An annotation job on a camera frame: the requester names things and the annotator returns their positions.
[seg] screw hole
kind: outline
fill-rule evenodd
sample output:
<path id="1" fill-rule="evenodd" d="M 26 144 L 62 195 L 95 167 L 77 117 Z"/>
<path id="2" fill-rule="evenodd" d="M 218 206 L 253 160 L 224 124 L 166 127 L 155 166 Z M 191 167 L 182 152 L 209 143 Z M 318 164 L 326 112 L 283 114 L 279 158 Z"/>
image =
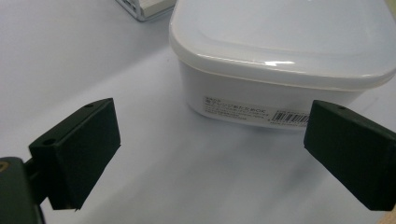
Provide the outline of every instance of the screw hole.
<path id="1" fill-rule="evenodd" d="M 0 161 L 0 173 L 5 171 L 9 166 L 9 163 L 6 161 Z"/>
<path id="2" fill-rule="evenodd" d="M 54 144 L 55 142 L 56 142 L 56 139 L 55 139 L 55 138 L 50 138 L 50 139 L 44 141 L 44 142 L 43 142 L 43 145 L 44 145 L 44 146 L 49 146 L 49 145 Z"/>

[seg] white surface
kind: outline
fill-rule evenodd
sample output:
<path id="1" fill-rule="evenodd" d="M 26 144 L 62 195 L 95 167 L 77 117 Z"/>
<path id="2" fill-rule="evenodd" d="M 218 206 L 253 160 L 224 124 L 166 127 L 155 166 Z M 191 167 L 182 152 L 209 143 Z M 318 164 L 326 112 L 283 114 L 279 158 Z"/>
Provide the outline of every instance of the white surface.
<path id="1" fill-rule="evenodd" d="M 184 103 L 169 15 L 115 1 L 0 1 L 0 156 L 81 106 L 114 97 L 122 146 L 81 211 L 47 222 L 375 223 L 303 147 L 303 133 L 206 119 Z M 351 108 L 396 130 L 396 79 Z"/>
<path id="2" fill-rule="evenodd" d="M 180 60 L 211 74 L 355 91 L 396 73 L 384 0 L 179 0 L 170 33 Z"/>

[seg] white box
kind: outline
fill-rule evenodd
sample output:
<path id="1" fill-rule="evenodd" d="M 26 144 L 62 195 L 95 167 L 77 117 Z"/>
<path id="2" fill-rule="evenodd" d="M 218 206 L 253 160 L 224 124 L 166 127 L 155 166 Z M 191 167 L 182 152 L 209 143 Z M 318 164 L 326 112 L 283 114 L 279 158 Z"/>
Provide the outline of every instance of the white box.
<path id="1" fill-rule="evenodd" d="M 173 9 L 176 0 L 116 0 L 138 21 L 149 21 Z"/>
<path id="2" fill-rule="evenodd" d="M 194 110 L 262 127 L 303 129 L 313 100 L 347 105 L 396 73 L 384 1 L 178 0 L 170 43 Z"/>

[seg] product label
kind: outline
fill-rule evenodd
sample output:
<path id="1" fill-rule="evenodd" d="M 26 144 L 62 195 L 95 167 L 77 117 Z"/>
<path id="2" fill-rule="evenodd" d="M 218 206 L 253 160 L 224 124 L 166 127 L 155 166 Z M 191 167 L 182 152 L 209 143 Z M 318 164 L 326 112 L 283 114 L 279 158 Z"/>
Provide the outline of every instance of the product label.
<path id="1" fill-rule="evenodd" d="M 235 119 L 257 124 L 306 127 L 309 113 L 250 105 L 214 97 L 204 97 L 204 111 L 216 117 Z"/>

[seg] dark metal part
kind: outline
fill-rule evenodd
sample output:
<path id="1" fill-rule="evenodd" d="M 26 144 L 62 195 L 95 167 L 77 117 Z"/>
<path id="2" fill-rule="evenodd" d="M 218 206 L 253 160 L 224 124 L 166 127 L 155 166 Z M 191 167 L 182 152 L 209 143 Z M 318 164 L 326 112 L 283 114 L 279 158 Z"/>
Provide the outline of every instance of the dark metal part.
<path id="1" fill-rule="evenodd" d="M 22 160 L 5 157 L 0 164 L 0 223 L 44 223 Z"/>
<path id="2" fill-rule="evenodd" d="M 305 148 L 371 210 L 396 203 L 396 133 L 343 107 L 315 101 Z"/>

